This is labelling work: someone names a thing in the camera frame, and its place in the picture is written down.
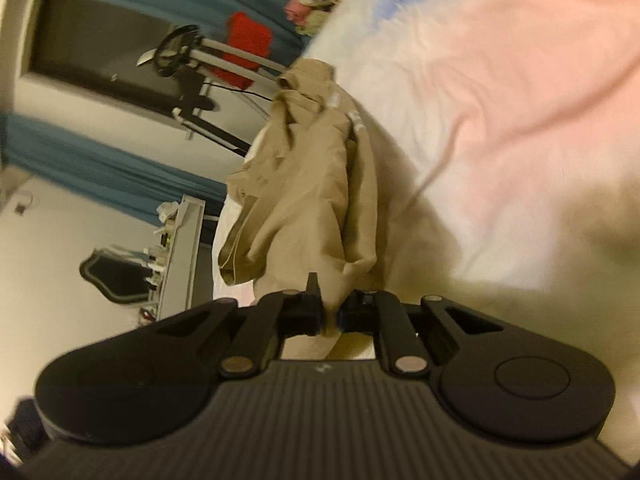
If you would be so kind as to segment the black framed mirror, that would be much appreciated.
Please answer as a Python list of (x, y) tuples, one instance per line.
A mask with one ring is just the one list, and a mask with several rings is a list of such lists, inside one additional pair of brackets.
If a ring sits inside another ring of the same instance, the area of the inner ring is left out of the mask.
[(79, 274), (113, 304), (141, 304), (149, 299), (153, 271), (111, 249), (95, 249), (80, 264)]

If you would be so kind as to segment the white dresser desk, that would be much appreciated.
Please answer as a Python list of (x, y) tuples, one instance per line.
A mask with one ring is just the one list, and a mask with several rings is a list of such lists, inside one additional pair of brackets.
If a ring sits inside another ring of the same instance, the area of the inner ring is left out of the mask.
[(180, 203), (162, 203), (155, 231), (158, 241), (145, 249), (152, 275), (149, 300), (143, 307), (151, 322), (170, 318), (208, 301), (212, 296), (210, 253), (201, 243), (205, 202), (185, 195)]

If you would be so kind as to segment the pastel tie-dye duvet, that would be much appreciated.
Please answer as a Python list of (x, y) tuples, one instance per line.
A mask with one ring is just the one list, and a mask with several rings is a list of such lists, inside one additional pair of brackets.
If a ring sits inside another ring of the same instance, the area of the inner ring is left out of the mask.
[(639, 458), (639, 0), (341, 0), (301, 58), (370, 128), (376, 263), (595, 356)]

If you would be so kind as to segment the exercise machine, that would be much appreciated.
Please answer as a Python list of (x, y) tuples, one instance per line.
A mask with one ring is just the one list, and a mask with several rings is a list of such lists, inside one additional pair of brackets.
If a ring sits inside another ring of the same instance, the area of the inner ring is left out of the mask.
[(270, 89), (277, 88), (277, 76), (288, 70), (286, 66), (268, 58), (207, 38), (200, 33), (200, 28), (196, 25), (175, 28), (156, 48), (140, 55), (136, 65), (152, 66), (158, 76), (172, 78), (178, 82), (179, 101), (172, 109), (171, 115), (186, 129), (188, 138), (197, 134), (241, 157), (246, 156), (250, 144), (214, 125), (200, 114), (213, 112), (218, 108), (209, 95), (210, 88), (215, 87), (242, 96), (251, 96), (253, 93), (218, 84), (214, 81), (214, 70), (220, 68)]

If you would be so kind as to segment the dark window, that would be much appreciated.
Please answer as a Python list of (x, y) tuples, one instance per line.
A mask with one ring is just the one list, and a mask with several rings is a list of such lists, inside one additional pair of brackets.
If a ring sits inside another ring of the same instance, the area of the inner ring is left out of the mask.
[(41, 0), (29, 69), (164, 116), (178, 106), (174, 78), (158, 76), (142, 54), (155, 49), (174, 25), (93, 0)]

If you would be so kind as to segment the clutter on dresser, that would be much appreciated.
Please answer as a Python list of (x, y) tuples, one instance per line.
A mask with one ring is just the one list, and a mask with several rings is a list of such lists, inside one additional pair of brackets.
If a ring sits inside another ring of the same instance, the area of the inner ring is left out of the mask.
[(166, 202), (156, 210), (162, 225), (154, 231), (155, 245), (143, 249), (143, 265), (151, 271), (145, 278), (149, 287), (149, 298), (139, 309), (139, 324), (149, 325), (160, 320), (160, 303), (163, 299), (165, 282), (168, 279), (172, 243), (179, 225), (180, 204)]

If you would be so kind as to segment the tan khaki garment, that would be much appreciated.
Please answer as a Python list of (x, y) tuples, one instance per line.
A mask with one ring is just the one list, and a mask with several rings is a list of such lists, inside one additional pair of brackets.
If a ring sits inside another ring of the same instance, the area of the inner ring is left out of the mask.
[(376, 263), (378, 180), (370, 128), (331, 65), (300, 58), (227, 180), (214, 245), (218, 295), (260, 299), (320, 286), (326, 327)]

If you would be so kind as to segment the red fabric bag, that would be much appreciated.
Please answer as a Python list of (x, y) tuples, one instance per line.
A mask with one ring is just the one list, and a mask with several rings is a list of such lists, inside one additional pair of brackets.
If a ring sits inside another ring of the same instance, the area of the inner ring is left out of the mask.
[[(261, 58), (268, 58), (272, 41), (272, 31), (269, 27), (254, 21), (244, 12), (233, 13), (228, 19), (227, 25), (228, 46)], [(212, 73), (240, 90), (246, 90), (254, 84), (251, 79), (219, 67), (214, 67)]]

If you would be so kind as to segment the teal curtain left panel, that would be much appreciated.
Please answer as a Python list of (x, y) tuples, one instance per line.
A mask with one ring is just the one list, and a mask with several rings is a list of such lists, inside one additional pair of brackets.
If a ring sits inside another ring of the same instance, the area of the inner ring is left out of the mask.
[(1, 115), (5, 162), (88, 200), (158, 226), (157, 207), (189, 195), (216, 216), (226, 198), (220, 182), (96, 142), (29, 117)]

